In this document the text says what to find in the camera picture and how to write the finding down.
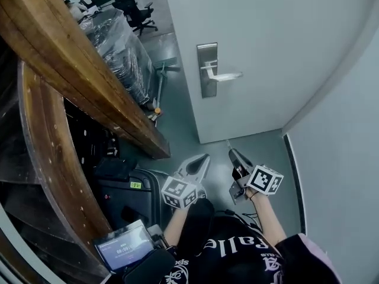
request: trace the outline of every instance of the wooden beam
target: wooden beam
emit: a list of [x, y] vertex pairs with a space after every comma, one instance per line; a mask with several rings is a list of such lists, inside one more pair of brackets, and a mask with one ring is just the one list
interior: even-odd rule
[[94, 276], [90, 273], [84, 272], [81, 269], [74, 268], [71, 265], [68, 265], [65, 262], [39, 250], [37, 247], [33, 247], [32, 249], [50, 269], [55, 268], [55, 270], [61, 271], [87, 284], [100, 284], [103, 280], [102, 277]]
[[55, 90], [161, 159], [169, 146], [117, 80], [63, 0], [0, 0], [0, 35]]
[[0, 181], [20, 184], [39, 184], [25, 145], [23, 129], [17, 102], [17, 113], [12, 116], [17, 121], [17, 129], [0, 144]]
[[74, 243], [41, 186], [8, 184], [5, 194], [3, 207], [7, 213], [43, 233]]
[[103, 279], [109, 274], [109, 272], [104, 274], [96, 265], [94, 258], [88, 257], [77, 244], [42, 233], [27, 224], [20, 224], [17, 229], [25, 241], [68, 265]]
[[25, 259], [18, 253], [3, 231], [0, 229], [0, 260], [13, 271], [23, 283], [47, 284]]
[[76, 155], [63, 98], [23, 62], [18, 88], [25, 142], [47, 199], [74, 242], [98, 260], [98, 268], [106, 276], [92, 240], [112, 229]]

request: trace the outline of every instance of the hand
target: hand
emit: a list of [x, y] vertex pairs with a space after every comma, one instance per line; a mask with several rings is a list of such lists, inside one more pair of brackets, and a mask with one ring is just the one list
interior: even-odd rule
[[247, 187], [246, 188], [246, 196], [251, 199], [252, 196], [254, 196], [256, 193], [258, 193], [259, 191], [257, 191], [256, 189], [254, 188], [251, 188], [251, 187]]

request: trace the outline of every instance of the black office chair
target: black office chair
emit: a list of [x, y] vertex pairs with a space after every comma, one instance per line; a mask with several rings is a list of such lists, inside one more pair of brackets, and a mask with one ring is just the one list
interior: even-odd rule
[[152, 4], [153, 3], [150, 2], [145, 6], [146, 9], [140, 10], [138, 9], [135, 0], [122, 0], [112, 3], [114, 8], [120, 9], [124, 12], [124, 16], [126, 17], [129, 26], [135, 27], [133, 31], [140, 30], [140, 35], [142, 35], [144, 28], [155, 28], [155, 31], [158, 30], [156, 26], [150, 25], [155, 24], [153, 20], [146, 21], [146, 19], [151, 18], [151, 14], [154, 11], [153, 8], [150, 8]]

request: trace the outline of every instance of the concrete floor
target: concrete floor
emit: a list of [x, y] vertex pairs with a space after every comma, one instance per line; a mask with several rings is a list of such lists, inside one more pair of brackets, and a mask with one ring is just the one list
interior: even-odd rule
[[[157, 25], [166, 24], [166, 26], [160, 26], [161, 30], [170, 30], [172, 25], [171, 15], [166, 3], [167, 0], [156, 3], [157, 6], [164, 6], [161, 10], [155, 7], [155, 15], [159, 15], [154, 17], [155, 22]], [[140, 38], [152, 61], [156, 62], [177, 57], [178, 67], [181, 67], [175, 33], [153, 34]], [[208, 144], [200, 144], [198, 141], [187, 82], [182, 70], [168, 72], [168, 80], [162, 91], [161, 108], [163, 115], [159, 118], [158, 129], [170, 143], [171, 158], [152, 160], [142, 154], [139, 159], [139, 166], [146, 169], [160, 170], [172, 175], [183, 160], [196, 154], [208, 153], [211, 156], [211, 166], [204, 181], [204, 186], [210, 201], [216, 209], [228, 208], [238, 214], [253, 213], [254, 207], [250, 202], [236, 206], [229, 195], [229, 188], [233, 183], [233, 168], [229, 160], [229, 148], [226, 141]], [[299, 233], [300, 215], [295, 184], [287, 149], [280, 131], [269, 131], [229, 141], [232, 147], [238, 149], [253, 164], [265, 164], [284, 175], [284, 180], [277, 194], [271, 196], [270, 200], [287, 235]], [[122, 140], [120, 141], [120, 147], [121, 158], [130, 157], [131, 155], [140, 156], [138, 150]]]

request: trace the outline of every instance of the door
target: door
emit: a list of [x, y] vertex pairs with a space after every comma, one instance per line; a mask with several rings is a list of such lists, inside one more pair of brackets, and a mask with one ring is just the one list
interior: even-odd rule
[[[282, 128], [325, 83], [373, 0], [168, 0], [201, 143]], [[197, 45], [217, 43], [203, 98]]]

